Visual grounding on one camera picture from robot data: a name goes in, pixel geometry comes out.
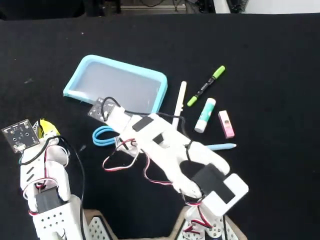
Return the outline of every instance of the cardboard base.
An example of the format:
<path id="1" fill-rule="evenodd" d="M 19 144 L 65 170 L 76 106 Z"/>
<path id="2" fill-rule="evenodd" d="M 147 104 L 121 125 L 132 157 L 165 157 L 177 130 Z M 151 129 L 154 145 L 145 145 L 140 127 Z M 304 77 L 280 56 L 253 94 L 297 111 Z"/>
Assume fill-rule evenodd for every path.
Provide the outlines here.
<path id="1" fill-rule="evenodd" d="M 157 238 L 136 238 L 136 239 L 127 239 L 127 240 L 174 240 L 177 238 L 177 236 L 180 234 L 180 231 L 182 230 L 182 225 L 185 222 L 185 212 L 189 209 L 188 206 L 185 206 L 182 211 L 180 212 L 180 215 L 173 227 L 173 230 L 170 234 L 170 236 L 168 237 L 157 237 Z M 109 226 L 107 220 L 105 219 L 105 217 L 101 214 L 100 211 L 98 210 L 92 210 L 92 209 L 85 209 L 84 210 L 84 214 L 85 214 L 85 218 L 87 223 L 90 223 L 92 218 L 94 216 L 101 216 L 105 226 L 107 227 L 107 230 L 110 233 L 110 236 L 112 238 L 112 240 L 119 240 L 117 238 L 117 236 L 114 234 L 114 232 L 112 231 L 111 227 Z M 238 226 L 228 217 L 226 216 L 226 221 L 228 222 L 228 224 L 231 226 L 232 230 L 234 231 L 234 233 L 236 234 L 237 238 L 239 240 L 248 240 L 248 238 L 243 234 L 243 232 L 238 228 Z"/>

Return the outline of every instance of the translucent tray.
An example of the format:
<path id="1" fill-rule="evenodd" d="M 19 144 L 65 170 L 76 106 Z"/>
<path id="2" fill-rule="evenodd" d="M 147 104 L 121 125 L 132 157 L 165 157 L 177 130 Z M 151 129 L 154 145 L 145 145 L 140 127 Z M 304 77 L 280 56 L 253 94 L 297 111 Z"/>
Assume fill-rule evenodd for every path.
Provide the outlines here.
<path id="1" fill-rule="evenodd" d="M 156 113 L 167 88 L 167 77 L 161 72 L 87 55 L 65 86 L 63 96 L 89 104 L 98 97 L 113 97 L 129 111 Z"/>

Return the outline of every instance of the black circuit board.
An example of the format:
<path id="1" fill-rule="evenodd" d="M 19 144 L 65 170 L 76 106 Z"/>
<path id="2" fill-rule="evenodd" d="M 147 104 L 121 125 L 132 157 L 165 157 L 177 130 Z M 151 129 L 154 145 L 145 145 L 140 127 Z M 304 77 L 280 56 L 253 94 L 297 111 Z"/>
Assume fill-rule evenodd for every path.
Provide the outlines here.
<path id="1" fill-rule="evenodd" d="M 28 119 L 7 126 L 1 131 L 15 153 L 40 143 Z"/>

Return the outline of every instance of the wall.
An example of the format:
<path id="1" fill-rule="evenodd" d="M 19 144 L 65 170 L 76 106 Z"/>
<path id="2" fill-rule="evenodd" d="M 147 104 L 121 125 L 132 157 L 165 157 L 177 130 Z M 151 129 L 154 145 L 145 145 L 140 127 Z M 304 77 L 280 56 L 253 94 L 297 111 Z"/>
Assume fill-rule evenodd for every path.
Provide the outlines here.
<path id="1" fill-rule="evenodd" d="M 249 0 L 246 14 L 320 13 L 320 0 Z"/>

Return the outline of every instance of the black mat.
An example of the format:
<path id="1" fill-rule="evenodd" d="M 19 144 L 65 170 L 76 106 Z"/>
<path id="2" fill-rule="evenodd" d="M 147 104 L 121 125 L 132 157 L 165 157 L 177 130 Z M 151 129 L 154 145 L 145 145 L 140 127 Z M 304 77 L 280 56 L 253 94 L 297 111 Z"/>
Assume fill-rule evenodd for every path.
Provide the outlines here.
<path id="1" fill-rule="evenodd" d="M 84 207 L 100 210 L 119 238 L 168 236 L 183 207 L 172 187 L 147 182 L 145 159 L 106 173 L 111 149 L 92 144 L 100 124 L 90 106 L 62 97 L 80 60 L 96 54 L 166 74 L 161 111 L 173 113 L 181 81 L 190 98 L 215 68 L 226 73 L 193 106 L 187 129 L 204 144 L 232 142 L 221 151 L 249 194 L 228 215 L 250 240 L 319 239 L 320 15 L 166 15 L 0 22 L 2 127 L 44 117 L 81 152 L 87 174 Z M 206 99 L 216 99 L 204 134 L 192 129 Z M 236 137 L 226 141 L 217 113 L 226 109 Z M 2 239 L 36 239 L 20 195 L 19 156 L 0 137 Z M 114 164 L 130 158 L 119 154 Z M 184 164 L 190 174 L 199 166 Z M 79 195 L 76 161 L 67 168 Z M 156 167 L 150 175 L 161 178 Z"/>

